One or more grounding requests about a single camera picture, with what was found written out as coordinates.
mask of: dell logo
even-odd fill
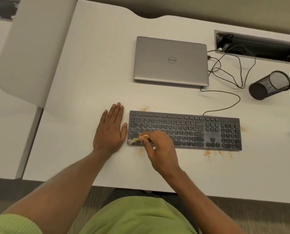
[[[171,64],[176,63],[176,59],[175,59],[175,57],[170,57],[170,58],[169,58],[169,62],[170,62]]]

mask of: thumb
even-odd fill
[[[148,157],[149,158],[154,157],[155,151],[154,151],[154,148],[151,145],[151,142],[149,140],[145,139],[142,136],[140,136],[139,138],[140,138],[140,140],[142,141],[142,143],[143,143],[143,145],[145,147],[145,150],[147,152]]]
[[[121,128],[121,133],[120,133],[120,137],[123,141],[125,141],[126,137],[127,137],[127,123],[124,123],[122,128]]]

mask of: pen holder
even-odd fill
[[[290,89],[290,78],[282,71],[273,71],[268,76],[252,83],[249,93],[256,100],[263,100],[274,94]]]

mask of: person's left hand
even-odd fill
[[[127,136],[127,123],[124,123],[120,132],[124,107],[113,104],[109,113],[104,111],[97,127],[93,141],[94,152],[101,153],[107,161],[123,145]]]

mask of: keyboard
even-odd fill
[[[160,130],[177,148],[242,150],[239,118],[130,111],[128,129],[128,139]]]

